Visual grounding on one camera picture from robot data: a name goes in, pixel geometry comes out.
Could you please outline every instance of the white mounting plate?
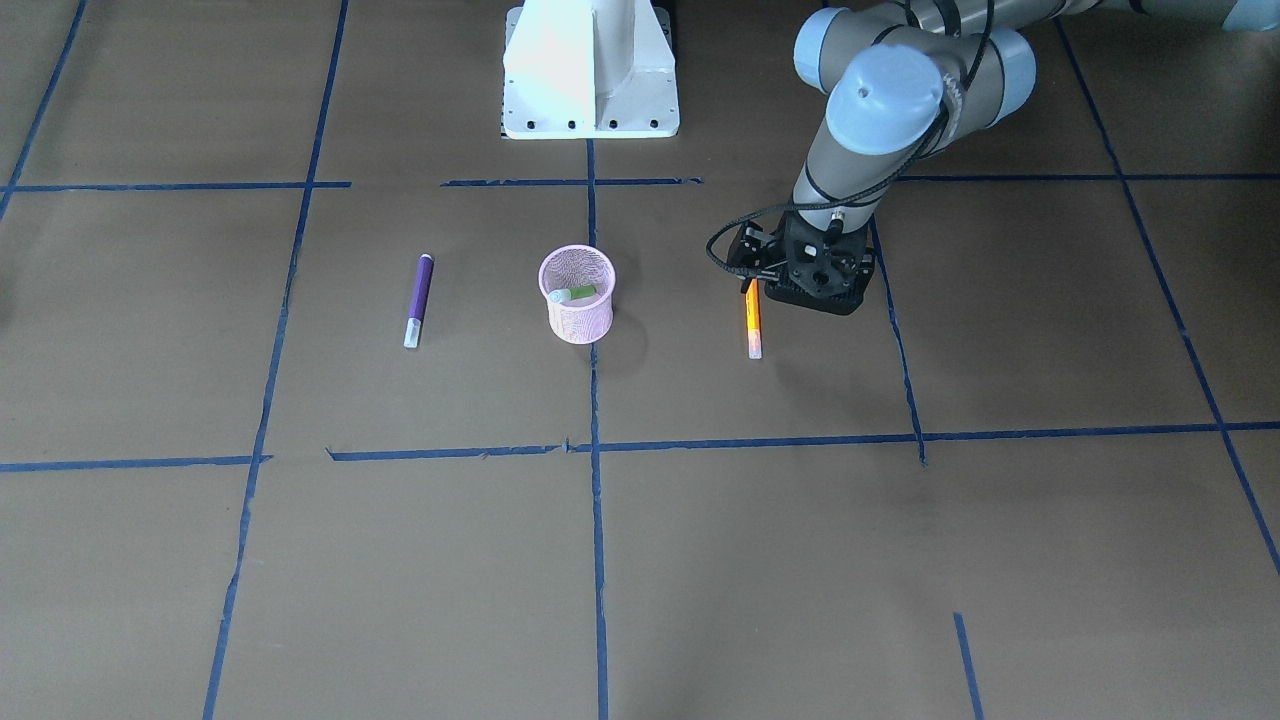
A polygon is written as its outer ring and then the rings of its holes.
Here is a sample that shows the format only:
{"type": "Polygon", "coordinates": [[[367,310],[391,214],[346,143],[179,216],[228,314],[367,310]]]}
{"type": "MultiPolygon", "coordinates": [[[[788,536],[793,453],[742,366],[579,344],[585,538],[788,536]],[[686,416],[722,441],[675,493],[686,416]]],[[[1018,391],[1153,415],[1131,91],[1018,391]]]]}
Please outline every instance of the white mounting plate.
{"type": "MultiPolygon", "coordinates": [[[[663,8],[654,8],[662,35],[671,41],[671,15],[663,8]]],[[[506,45],[520,20],[521,8],[507,13],[506,45]]],[[[577,140],[645,137],[671,137],[680,129],[680,102],[676,76],[669,72],[632,70],[630,78],[609,96],[596,97],[599,127],[582,118],[536,117],[525,104],[509,78],[503,82],[502,133],[512,140],[577,140]]]]}

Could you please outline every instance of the black cable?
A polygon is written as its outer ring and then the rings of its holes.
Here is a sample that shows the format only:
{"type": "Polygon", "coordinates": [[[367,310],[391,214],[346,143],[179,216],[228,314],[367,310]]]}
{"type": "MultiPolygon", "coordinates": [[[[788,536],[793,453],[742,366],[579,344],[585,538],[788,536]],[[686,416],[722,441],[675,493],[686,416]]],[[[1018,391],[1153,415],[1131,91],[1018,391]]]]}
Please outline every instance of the black cable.
{"type": "MultiPolygon", "coordinates": [[[[996,0],[987,0],[987,18],[983,23],[982,37],[978,42],[978,51],[974,54],[973,63],[970,63],[969,65],[969,72],[965,74],[965,78],[961,82],[961,86],[966,91],[969,90],[969,86],[973,83],[973,78],[978,76],[978,68],[982,65],[983,51],[987,47],[987,42],[991,40],[991,32],[995,26],[995,17],[996,17],[996,0]]],[[[778,279],[780,275],[777,273],[767,269],[762,270],[759,268],[748,268],[746,265],[730,265],[724,260],[721,260],[719,258],[716,256],[716,243],[719,242],[719,238],[732,228],[736,228],[737,225],[745,225],[746,223],[750,223],[751,220],[762,218],[764,215],[772,215],[774,213],[804,213],[808,210],[831,210],[835,208],[842,208],[850,205],[852,202],[863,200],[864,197],[869,197],[887,188],[890,184],[893,183],[893,181],[901,177],[902,173],[910,169],[916,160],[932,155],[931,152],[925,151],[925,147],[928,147],[932,142],[937,140],[936,136],[942,132],[942,128],[945,128],[946,124],[947,124],[947,109],[945,105],[940,105],[938,115],[933,119],[933,123],[929,126],[929,128],[924,131],[924,135],[920,137],[920,142],[915,146],[915,150],[911,151],[911,155],[909,155],[908,159],[904,160],[901,165],[897,167],[897,169],[886,176],[884,179],[879,181],[878,183],[868,188],[860,190],[847,197],[841,197],[837,200],[832,200],[829,202],[806,202],[806,204],[780,202],[777,205],[762,208],[759,210],[755,210],[754,213],[748,213],[746,215],[742,215],[736,220],[726,223],[721,229],[716,231],[716,234],[713,234],[707,241],[707,256],[710,258],[712,263],[714,263],[716,266],[718,266],[719,269],[724,270],[731,275],[737,275],[742,279],[748,278],[763,278],[774,281],[778,279]]]]}

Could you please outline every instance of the pen holder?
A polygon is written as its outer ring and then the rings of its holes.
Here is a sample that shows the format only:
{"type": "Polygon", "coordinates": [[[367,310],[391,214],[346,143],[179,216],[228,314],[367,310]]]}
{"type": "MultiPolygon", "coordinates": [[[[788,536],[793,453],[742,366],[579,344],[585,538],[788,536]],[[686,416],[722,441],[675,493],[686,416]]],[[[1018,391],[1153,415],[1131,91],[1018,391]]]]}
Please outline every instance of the pen holder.
{"type": "Polygon", "coordinates": [[[553,251],[538,269],[538,286],[547,300],[547,316],[556,337],[573,345],[590,345],[613,324],[613,264],[603,252],[586,245],[567,245],[553,251]],[[556,302],[557,290],[595,286],[595,295],[556,302]]]}

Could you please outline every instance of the gray floor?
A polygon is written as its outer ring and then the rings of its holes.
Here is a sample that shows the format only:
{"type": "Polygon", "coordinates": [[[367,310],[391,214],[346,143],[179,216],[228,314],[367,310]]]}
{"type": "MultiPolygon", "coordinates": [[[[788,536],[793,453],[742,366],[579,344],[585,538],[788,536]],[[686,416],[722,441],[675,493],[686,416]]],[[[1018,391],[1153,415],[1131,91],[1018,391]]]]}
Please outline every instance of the gray floor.
{"type": "Polygon", "coordinates": [[[498,137],[512,4],[0,4],[0,716],[1280,714],[1280,33],[1028,29],[753,363],[701,245],[820,4],[681,3],[680,135],[594,143],[498,137]]]}

